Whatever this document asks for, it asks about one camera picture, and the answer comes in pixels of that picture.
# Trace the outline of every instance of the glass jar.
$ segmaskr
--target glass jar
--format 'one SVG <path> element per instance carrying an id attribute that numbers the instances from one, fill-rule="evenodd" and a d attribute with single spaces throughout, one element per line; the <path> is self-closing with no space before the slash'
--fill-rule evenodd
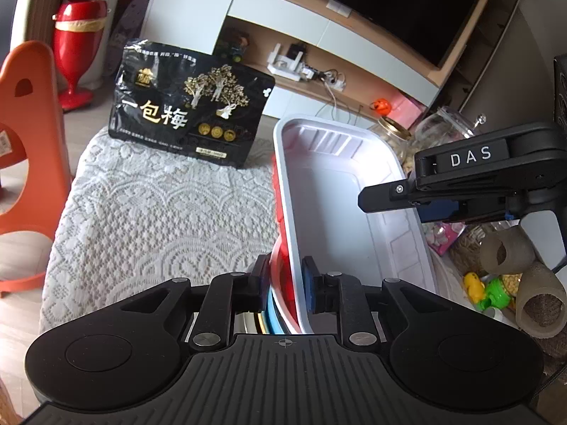
<path id="1" fill-rule="evenodd" d="M 413 132 L 403 164 L 404 172 L 407 175 L 413 171 L 413 157 L 419 151 L 478 135 L 477 127 L 486 121 L 485 115 L 479 115 L 475 123 L 470 125 L 458 111 L 441 107 L 418 124 Z"/>
<path id="2" fill-rule="evenodd" d="M 371 126 L 369 131 L 378 134 L 392 148 L 400 164 L 403 163 L 412 135 L 406 128 L 391 118 L 378 117 L 376 121 L 377 123 Z"/>

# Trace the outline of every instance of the cardboard tube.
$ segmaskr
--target cardboard tube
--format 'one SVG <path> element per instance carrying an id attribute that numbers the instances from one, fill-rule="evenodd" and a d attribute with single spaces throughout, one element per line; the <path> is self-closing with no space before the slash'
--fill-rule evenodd
<path id="1" fill-rule="evenodd" d="M 561 312 L 549 326 L 540 326 L 524 310 L 524 306 L 532 297 L 551 294 L 562 302 Z M 518 296 L 516 297 L 516 323 L 532 337 L 548 339 L 557 335 L 567 323 L 567 294 L 562 283 L 555 274 L 540 262 L 534 262 L 522 275 Z"/>
<path id="2" fill-rule="evenodd" d="M 500 247 L 506 250 L 502 263 L 498 263 Z M 480 265 L 490 275 L 517 275 L 534 260 L 534 247 L 519 225 L 487 234 L 480 246 Z"/>

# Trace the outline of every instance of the black package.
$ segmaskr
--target black package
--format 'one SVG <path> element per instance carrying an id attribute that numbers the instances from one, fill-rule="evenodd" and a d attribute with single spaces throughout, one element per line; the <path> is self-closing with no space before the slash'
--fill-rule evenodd
<path id="1" fill-rule="evenodd" d="M 134 39 L 124 48 L 108 133 L 239 168 L 273 87 L 273 77 L 239 63 Z"/>

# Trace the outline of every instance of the tablecloth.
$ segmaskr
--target tablecloth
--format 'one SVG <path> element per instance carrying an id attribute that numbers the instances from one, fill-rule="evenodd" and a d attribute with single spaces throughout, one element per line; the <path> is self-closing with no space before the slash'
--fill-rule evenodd
<path id="1" fill-rule="evenodd" d="M 272 153 L 272 142 L 257 139 L 235 169 L 101 130 L 79 160 L 57 228 L 40 331 L 173 277 L 208 284 L 270 252 Z"/>

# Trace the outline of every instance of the white plastic tray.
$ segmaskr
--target white plastic tray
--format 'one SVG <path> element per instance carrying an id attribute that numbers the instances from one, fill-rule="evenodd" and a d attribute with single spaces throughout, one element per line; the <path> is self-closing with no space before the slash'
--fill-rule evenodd
<path id="1" fill-rule="evenodd" d="M 362 284 L 401 278 L 435 292 L 429 254 L 415 210 L 365 214 L 362 188 L 404 178 L 391 148 L 348 124 L 294 116 L 274 128 L 277 169 L 299 325 L 312 333 L 301 259 L 322 273 L 341 271 Z"/>

